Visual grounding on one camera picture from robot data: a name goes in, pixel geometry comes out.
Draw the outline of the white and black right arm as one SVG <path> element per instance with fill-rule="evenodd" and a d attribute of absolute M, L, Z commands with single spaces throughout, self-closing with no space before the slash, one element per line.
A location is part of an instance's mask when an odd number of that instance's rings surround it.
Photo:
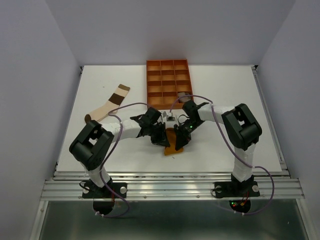
<path fill-rule="evenodd" d="M 253 155 L 262 135 L 262 128 L 249 107 L 241 103 L 235 107 L 219 107 L 212 103 L 186 102 L 183 111 L 187 120 L 175 124 L 175 150 L 180 150 L 192 139 L 191 133 L 206 121 L 216 123 L 228 149 L 234 155 L 230 189 L 235 195 L 248 190 L 248 181 L 253 179 Z"/>

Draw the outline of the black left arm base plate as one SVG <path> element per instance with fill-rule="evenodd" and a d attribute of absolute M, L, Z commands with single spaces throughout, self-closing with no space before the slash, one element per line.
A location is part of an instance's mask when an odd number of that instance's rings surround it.
<path fill-rule="evenodd" d="M 82 198 L 84 199 L 111 199 L 118 198 L 107 187 L 98 187 L 91 180 L 84 180 L 79 183 L 82 188 Z M 122 198 L 127 197 L 127 183 L 113 182 L 110 188 Z"/>

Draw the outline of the mustard yellow sock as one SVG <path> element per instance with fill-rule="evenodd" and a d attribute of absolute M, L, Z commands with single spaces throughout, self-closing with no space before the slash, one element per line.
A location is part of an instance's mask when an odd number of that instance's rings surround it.
<path fill-rule="evenodd" d="M 165 130 L 166 136 L 168 139 L 168 142 L 170 144 L 169 147 L 164 148 L 164 155 L 169 156 L 169 155 L 175 155 L 182 153 L 184 151 L 184 148 L 180 148 L 179 150 L 176 150 L 176 140 L 177 136 L 173 128 L 169 127 Z"/>

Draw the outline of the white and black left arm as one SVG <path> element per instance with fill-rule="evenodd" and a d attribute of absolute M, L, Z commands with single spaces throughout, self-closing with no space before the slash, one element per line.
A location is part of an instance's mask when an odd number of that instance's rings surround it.
<path fill-rule="evenodd" d="M 166 125 L 162 122 L 142 121 L 131 117 L 119 123 L 100 124 L 88 122 L 69 147 L 69 152 L 80 162 L 94 183 L 94 191 L 100 197 L 111 193 L 111 177 L 103 167 L 103 161 L 116 140 L 149 136 L 151 143 L 169 147 Z"/>

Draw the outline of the tan sock with red cuff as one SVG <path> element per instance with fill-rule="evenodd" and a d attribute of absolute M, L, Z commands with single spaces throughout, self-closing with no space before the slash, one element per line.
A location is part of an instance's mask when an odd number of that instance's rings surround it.
<path fill-rule="evenodd" d="M 178 96 L 179 103 L 186 103 L 192 99 L 187 92 L 178 92 L 177 96 Z"/>

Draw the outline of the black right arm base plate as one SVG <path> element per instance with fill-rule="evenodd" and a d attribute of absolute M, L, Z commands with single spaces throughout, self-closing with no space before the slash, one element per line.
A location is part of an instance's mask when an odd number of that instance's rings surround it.
<path fill-rule="evenodd" d="M 218 181 L 213 183 L 214 187 L 211 190 L 211 195 L 217 199 L 222 198 L 242 198 L 259 197 L 260 191 L 256 181 L 235 182 L 235 181 Z"/>

